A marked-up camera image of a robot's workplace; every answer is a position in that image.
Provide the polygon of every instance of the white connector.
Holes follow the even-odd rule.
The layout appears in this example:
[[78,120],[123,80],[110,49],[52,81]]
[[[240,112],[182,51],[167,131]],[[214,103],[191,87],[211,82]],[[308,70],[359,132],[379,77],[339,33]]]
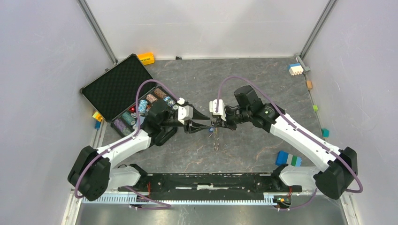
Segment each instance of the white connector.
[[218,112],[216,112],[216,108],[217,108],[217,99],[209,102],[210,113],[214,116],[221,116],[221,119],[223,121],[226,121],[227,118],[226,118],[226,114],[225,114],[225,105],[224,105],[224,101],[222,99],[220,99],[220,101],[218,103]]
[[292,75],[292,76],[300,75],[300,74],[303,74],[304,69],[302,68],[300,63],[294,63],[294,64],[289,65],[289,72],[290,72],[290,75]]

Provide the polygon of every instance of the white gear rack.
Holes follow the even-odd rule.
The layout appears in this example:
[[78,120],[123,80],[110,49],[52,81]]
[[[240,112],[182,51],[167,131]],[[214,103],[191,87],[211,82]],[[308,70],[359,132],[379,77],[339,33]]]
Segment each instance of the white gear rack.
[[[148,195],[147,192],[141,192],[142,195]],[[274,196],[264,194],[264,200],[165,200],[159,201],[171,205],[277,205],[273,203]],[[147,205],[156,204],[147,202],[146,200],[137,201],[137,195],[134,193],[128,194],[103,194],[100,198],[90,202],[83,198],[82,203],[91,204],[131,204],[131,205]]]

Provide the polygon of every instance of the black case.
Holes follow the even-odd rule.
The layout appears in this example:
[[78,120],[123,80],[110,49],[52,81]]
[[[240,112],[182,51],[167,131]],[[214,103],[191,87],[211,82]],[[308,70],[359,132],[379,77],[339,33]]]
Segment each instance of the black case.
[[[139,86],[149,79],[153,79],[153,77],[138,57],[132,54],[90,84],[84,86],[80,92],[102,115],[104,120],[111,123],[111,127],[121,137],[124,137],[125,135],[114,125],[114,121],[121,119],[131,132],[134,131],[121,115],[135,104]],[[145,84],[140,91],[139,99],[145,99],[155,88],[157,88],[157,85],[154,82]]]

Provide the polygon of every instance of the white wall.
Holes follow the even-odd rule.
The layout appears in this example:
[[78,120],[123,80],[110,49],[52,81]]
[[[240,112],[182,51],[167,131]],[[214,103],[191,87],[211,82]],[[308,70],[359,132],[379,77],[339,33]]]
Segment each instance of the white wall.
[[87,0],[115,55],[292,56],[327,0]]
[[111,62],[74,0],[0,8],[0,224],[60,224],[94,126],[79,89]]
[[305,58],[330,142],[358,153],[364,192],[355,200],[365,225],[398,219],[397,8],[338,1]]

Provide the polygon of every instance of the gray floor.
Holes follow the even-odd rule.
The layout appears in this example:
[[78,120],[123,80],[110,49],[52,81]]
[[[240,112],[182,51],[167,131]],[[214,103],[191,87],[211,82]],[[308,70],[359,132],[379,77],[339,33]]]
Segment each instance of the gray floor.
[[[295,60],[165,60],[147,68],[155,79],[164,82],[174,94],[193,103],[204,114],[209,114],[209,101],[216,99],[219,85],[225,77],[243,76],[257,84],[299,124],[321,136],[304,77],[289,74],[287,67],[291,63]],[[237,105],[233,92],[243,85],[246,83],[241,80],[230,80],[224,85],[222,99],[226,105]],[[122,163],[136,163],[149,173],[270,172],[276,168],[278,151],[284,150],[301,156],[302,165],[312,164],[289,144],[250,123],[238,125],[236,131],[220,128],[218,134],[218,151],[214,150],[215,139],[209,137],[209,132],[185,134],[180,129],[163,146],[153,146]],[[119,138],[108,127],[103,144]]]
[[[308,196],[293,196],[293,205]],[[316,196],[299,210],[278,212],[271,206],[174,205],[170,210],[135,211],[128,205],[82,204],[77,225],[346,225],[340,201]]]

